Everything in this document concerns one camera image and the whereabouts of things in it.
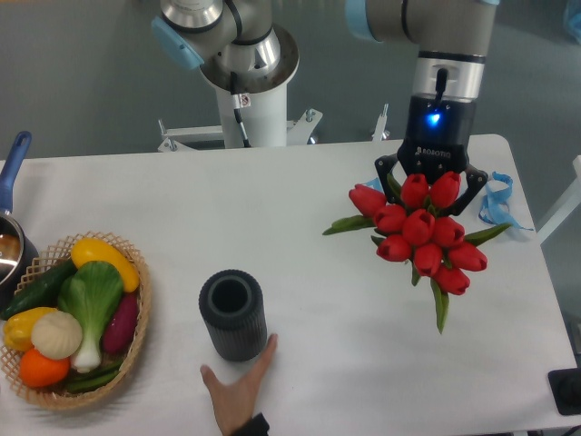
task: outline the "pot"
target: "pot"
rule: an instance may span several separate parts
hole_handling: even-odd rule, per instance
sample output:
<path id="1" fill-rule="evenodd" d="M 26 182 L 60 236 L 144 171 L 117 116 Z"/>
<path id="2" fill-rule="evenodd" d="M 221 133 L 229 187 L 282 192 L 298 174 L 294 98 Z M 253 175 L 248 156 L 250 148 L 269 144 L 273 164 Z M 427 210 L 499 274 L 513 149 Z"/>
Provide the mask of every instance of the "pot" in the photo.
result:
<path id="1" fill-rule="evenodd" d="M 28 132 L 16 136 L 0 173 L 0 311 L 10 303 L 26 267 L 38 256 L 38 251 L 11 215 L 16 176 L 31 141 L 32 135 Z"/>

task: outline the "blue pot handle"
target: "blue pot handle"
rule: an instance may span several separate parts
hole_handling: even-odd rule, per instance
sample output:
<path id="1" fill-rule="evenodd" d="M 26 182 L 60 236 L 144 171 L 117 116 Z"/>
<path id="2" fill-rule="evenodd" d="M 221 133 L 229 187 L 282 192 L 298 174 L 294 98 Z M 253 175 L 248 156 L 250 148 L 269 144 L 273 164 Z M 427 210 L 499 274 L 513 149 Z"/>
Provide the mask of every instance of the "blue pot handle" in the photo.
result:
<path id="1" fill-rule="evenodd" d="M 16 176 L 32 140 L 33 136 L 30 132 L 20 132 L 10 149 L 10 154 L 0 173 L 0 211 L 12 212 L 12 193 Z"/>

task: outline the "ribbed black cylinder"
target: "ribbed black cylinder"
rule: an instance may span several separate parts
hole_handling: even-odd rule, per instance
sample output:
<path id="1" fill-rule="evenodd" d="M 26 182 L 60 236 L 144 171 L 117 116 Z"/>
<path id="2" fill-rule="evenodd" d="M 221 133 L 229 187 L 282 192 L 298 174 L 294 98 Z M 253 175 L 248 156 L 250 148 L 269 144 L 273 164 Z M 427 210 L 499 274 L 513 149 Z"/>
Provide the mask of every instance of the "ribbed black cylinder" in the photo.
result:
<path id="1" fill-rule="evenodd" d="M 216 351 L 227 361 L 244 362 L 266 344 L 262 290 L 244 271 L 215 273 L 200 292 L 200 312 Z"/>

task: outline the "human hand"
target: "human hand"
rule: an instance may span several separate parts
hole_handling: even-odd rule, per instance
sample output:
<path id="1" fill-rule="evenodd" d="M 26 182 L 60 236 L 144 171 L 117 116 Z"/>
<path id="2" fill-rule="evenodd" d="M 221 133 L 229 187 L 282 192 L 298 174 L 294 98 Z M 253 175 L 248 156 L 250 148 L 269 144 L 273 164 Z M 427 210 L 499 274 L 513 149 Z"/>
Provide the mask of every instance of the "human hand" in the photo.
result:
<path id="1" fill-rule="evenodd" d="M 203 382 L 212 397 L 216 422 L 223 436 L 231 436 L 252 418 L 262 378 L 271 366 L 278 340 L 277 334 L 271 335 L 261 357 L 234 384 L 221 383 L 207 365 L 200 368 Z"/>

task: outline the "blue led light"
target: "blue led light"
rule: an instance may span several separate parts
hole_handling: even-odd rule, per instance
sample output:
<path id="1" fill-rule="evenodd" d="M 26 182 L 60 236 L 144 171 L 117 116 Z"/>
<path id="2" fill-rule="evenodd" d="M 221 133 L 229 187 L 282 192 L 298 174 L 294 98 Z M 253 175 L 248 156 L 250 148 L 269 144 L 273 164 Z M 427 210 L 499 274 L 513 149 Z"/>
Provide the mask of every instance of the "blue led light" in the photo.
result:
<path id="1" fill-rule="evenodd" d="M 436 127 L 439 124 L 440 118 L 441 118 L 440 114 L 428 115 L 428 125 L 430 127 Z"/>

